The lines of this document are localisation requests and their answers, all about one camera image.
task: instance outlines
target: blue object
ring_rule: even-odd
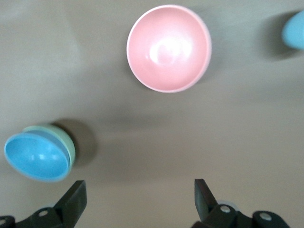
[[[287,21],[282,31],[282,39],[287,46],[304,50],[304,11]]]
[[[4,153],[14,169],[38,181],[60,181],[69,173],[68,151],[56,137],[46,132],[14,135],[6,141]]]

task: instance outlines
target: gray table surface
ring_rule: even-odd
[[[194,10],[213,52],[192,88],[144,87],[126,60],[134,22],[162,4]],[[194,179],[215,197],[303,227],[304,54],[280,29],[302,0],[3,0],[0,147],[37,123],[76,138],[79,159],[58,183],[15,172],[0,155],[0,214],[21,220],[85,179],[76,227],[189,228]]]

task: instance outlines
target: bowl rim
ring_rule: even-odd
[[[132,67],[132,64],[131,64],[131,59],[130,59],[130,49],[129,49],[129,46],[130,46],[130,41],[131,41],[131,36],[133,34],[133,31],[135,30],[136,26],[138,25],[138,23],[146,16],[148,15],[149,13],[153,12],[153,11],[156,11],[156,10],[161,10],[163,8],[174,8],[174,9],[179,9],[179,10],[182,10],[182,11],[185,11],[187,12],[189,15],[191,15],[198,23],[199,25],[202,27],[203,31],[204,31],[204,34],[205,34],[205,37],[206,37],[206,60],[203,64],[203,66],[201,67],[201,70],[200,72],[196,75],[196,77],[188,84],[180,87],[180,88],[177,88],[177,89],[171,89],[171,90],[163,90],[163,89],[157,89],[157,88],[154,88],[153,86],[150,86],[148,84],[146,84],[145,82],[143,82],[140,78],[140,76],[136,73],[136,71],[134,70],[134,68]],[[176,93],[176,92],[181,92],[181,91],[184,91],[190,87],[192,87],[193,85],[195,85],[202,77],[203,75],[205,74],[205,72],[207,71],[207,68],[210,64],[210,60],[211,60],[211,54],[212,54],[212,41],[211,41],[211,35],[210,35],[210,32],[209,32],[209,29],[207,27],[207,25],[205,24],[205,22],[203,21],[203,19],[197,15],[197,13],[195,13],[194,11],[190,10],[189,8],[187,7],[184,7],[184,6],[181,6],[181,5],[175,5],[175,4],[166,4],[166,5],[161,5],[161,6],[157,6],[157,7],[154,7],[150,10],[148,10],[147,12],[145,12],[144,14],[142,14],[138,19],[137,21],[134,23],[134,25],[132,26],[131,28],[131,31],[129,33],[129,36],[128,36],[128,40],[127,40],[127,47],[126,47],[126,53],[127,53],[127,60],[128,60],[128,64],[129,64],[129,67],[130,69],[132,70],[133,74],[135,75],[135,77],[143,84],[145,85],[146,87],[154,90],[154,91],[157,91],[157,92],[162,92],[162,93]]]

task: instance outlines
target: plastic bowl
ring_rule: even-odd
[[[127,41],[127,58],[137,79],[165,93],[183,91],[205,73],[211,38],[202,19],[188,8],[163,5],[144,13]]]
[[[21,174],[45,182],[64,179],[70,171],[70,159],[54,136],[41,131],[19,133],[4,147],[9,164]]]
[[[282,39],[287,46],[304,50],[304,11],[295,14],[286,22]]]
[[[69,158],[71,162],[70,169],[71,169],[73,167],[76,156],[75,145],[71,137],[61,128],[51,124],[39,124],[35,126],[26,127],[25,129],[23,129],[23,132],[35,131],[35,130],[44,131],[53,135],[65,146],[69,154]]]

